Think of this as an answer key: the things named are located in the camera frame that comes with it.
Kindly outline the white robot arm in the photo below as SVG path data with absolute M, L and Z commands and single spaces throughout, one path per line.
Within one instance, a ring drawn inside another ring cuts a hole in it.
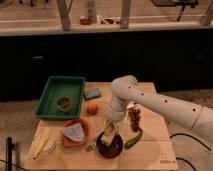
M 137 79 L 132 75 L 114 79 L 111 82 L 110 90 L 112 97 L 107 117 L 113 122 L 124 119 L 126 107 L 132 101 L 181 124 L 213 143 L 213 109 L 145 91 L 137 86 Z

